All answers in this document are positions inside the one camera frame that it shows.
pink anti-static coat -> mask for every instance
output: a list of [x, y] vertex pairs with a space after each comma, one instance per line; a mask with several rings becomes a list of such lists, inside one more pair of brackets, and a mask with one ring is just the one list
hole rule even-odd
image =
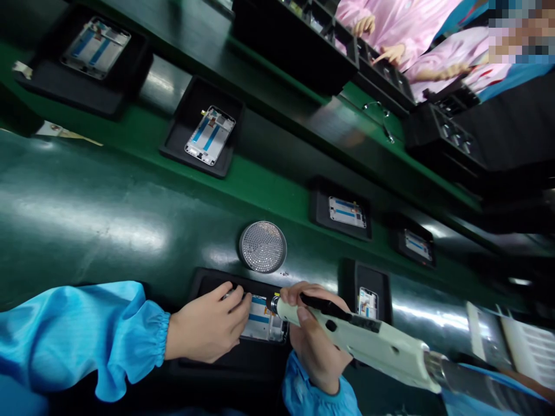
[[[488, 50], [489, 40], [487, 27], [467, 29], [449, 36], [432, 51], [418, 58], [414, 65], [405, 72], [415, 100], [424, 101], [423, 92], [427, 88], [431, 92], [440, 92], [455, 80], [452, 78], [445, 81], [413, 82], [420, 71], [423, 69], [442, 71], [451, 65], [462, 63], [471, 65]], [[488, 86], [503, 81], [510, 66], [511, 64], [479, 65], [464, 79], [464, 83], [478, 94]]]
[[341, 0], [335, 17], [349, 29], [374, 15], [375, 29], [363, 34], [370, 46], [405, 45], [400, 71], [405, 71], [428, 50], [435, 35], [461, 0]]

metal hook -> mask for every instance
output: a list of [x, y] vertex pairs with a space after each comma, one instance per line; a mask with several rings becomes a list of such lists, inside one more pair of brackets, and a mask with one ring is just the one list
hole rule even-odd
[[381, 102], [379, 101], [372, 101], [369, 103], [366, 103], [365, 105], [362, 106], [362, 110], [366, 110], [368, 108], [369, 105], [371, 104], [376, 104], [379, 105], [382, 108], [382, 113], [383, 113], [383, 117], [382, 117], [382, 128], [383, 128], [383, 132], [386, 134], [387, 138], [389, 139], [389, 142], [391, 144], [395, 143], [395, 137], [393, 137], [393, 135], [391, 134], [391, 132], [389, 131], [389, 129], [386, 126], [386, 118], [389, 117], [391, 115], [391, 111], [385, 109], [382, 105]]

blue tape strip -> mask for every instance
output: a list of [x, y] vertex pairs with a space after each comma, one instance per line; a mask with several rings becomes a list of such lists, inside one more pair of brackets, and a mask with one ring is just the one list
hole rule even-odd
[[259, 317], [258, 315], [249, 314], [249, 321], [262, 322], [263, 324], [269, 324], [270, 318]]
[[347, 216], [349, 216], [349, 217], [354, 217], [354, 214], [348, 213], [348, 212], [346, 212], [346, 211], [335, 210], [335, 212], [337, 212], [337, 213], [339, 213], [339, 214], [347, 215]]
[[422, 246], [419, 246], [419, 245], [418, 245], [418, 244], [416, 244], [415, 242], [412, 242], [412, 241], [410, 241], [410, 240], [409, 240], [409, 243], [410, 243], [410, 244], [412, 244], [413, 246], [416, 246], [416, 247], [418, 247], [418, 248], [419, 248], [419, 249], [421, 249], [421, 250], [424, 250], [424, 247], [422, 247]]
[[78, 58], [79, 54], [83, 52], [83, 49], [85, 49], [85, 46], [88, 45], [93, 36], [94, 32], [89, 29], [87, 33], [85, 33], [85, 35], [81, 38], [80, 43], [75, 47], [75, 49], [73, 49], [73, 52], [71, 52], [71, 56], [73, 56], [74, 58]]
[[108, 45], [110, 45], [110, 42], [111, 42], [110, 39], [104, 40], [104, 43], [100, 45], [100, 48], [98, 48], [96, 53], [93, 55], [91, 61], [88, 63], [89, 65], [94, 66], [97, 64], [98, 60], [100, 59], [100, 57], [102, 56], [102, 54], [104, 53]]
[[335, 200], [335, 203], [336, 203], [336, 204], [339, 204], [339, 205], [343, 205], [343, 206], [349, 207], [349, 208], [354, 208], [354, 205], [351, 204], [351, 203], [349, 203], [349, 202], [343, 202], [343, 201], [339, 201], [339, 200], [336, 199], [336, 200]]
[[195, 134], [195, 137], [193, 137], [193, 143], [196, 143], [198, 141], [198, 139], [201, 138], [201, 134], [204, 131], [204, 129], [205, 129], [205, 127], [206, 127], [206, 125], [208, 124], [209, 121], [210, 121], [210, 119], [208, 117], [206, 117], [204, 119], [201, 126], [197, 130], [197, 134]]
[[253, 298], [253, 303], [263, 304], [266, 306], [266, 301], [260, 298]]
[[212, 132], [212, 134], [210, 135], [210, 139], [208, 139], [208, 141], [206, 142], [206, 144], [204, 145], [204, 151], [208, 150], [208, 148], [210, 147], [210, 145], [212, 144], [212, 141], [214, 140], [214, 137], [216, 137], [216, 133], [218, 133], [218, 130], [220, 129], [220, 126], [216, 125], [216, 127], [214, 128], [214, 131]]

hand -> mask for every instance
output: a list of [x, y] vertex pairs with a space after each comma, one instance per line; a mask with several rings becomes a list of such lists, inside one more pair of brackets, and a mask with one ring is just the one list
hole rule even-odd
[[252, 295], [243, 297], [238, 286], [226, 282], [212, 292], [183, 306], [169, 318], [165, 359], [185, 357], [213, 363], [239, 345], [239, 336], [249, 319]]
[[402, 43], [395, 46], [382, 46], [382, 54], [372, 64], [376, 64], [382, 59], [387, 59], [392, 65], [399, 66], [404, 53], [405, 45]]
[[375, 24], [376, 17], [370, 15], [368, 17], [362, 18], [353, 28], [353, 35], [360, 38], [364, 33], [371, 35], [376, 28]]
[[331, 343], [314, 315], [300, 300], [301, 292], [315, 298], [331, 300], [344, 311], [348, 312], [349, 308], [343, 299], [317, 284], [300, 282], [280, 291], [283, 301], [292, 306], [299, 305], [297, 315], [301, 327], [290, 324], [289, 330], [291, 345], [299, 361], [315, 386], [329, 395], [335, 395], [339, 392], [339, 378], [353, 357]]
[[455, 64], [451, 65], [447, 69], [438, 72], [435, 77], [435, 81], [445, 81], [451, 78], [455, 78], [461, 74], [469, 73], [472, 70], [467, 64]]

metal mesh dish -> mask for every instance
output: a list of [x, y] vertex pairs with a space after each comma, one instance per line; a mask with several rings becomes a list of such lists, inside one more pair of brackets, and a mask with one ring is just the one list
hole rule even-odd
[[239, 253], [249, 269], [273, 273], [285, 261], [287, 242], [278, 227], [268, 221], [259, 221], [249, 225], [241, 234]]

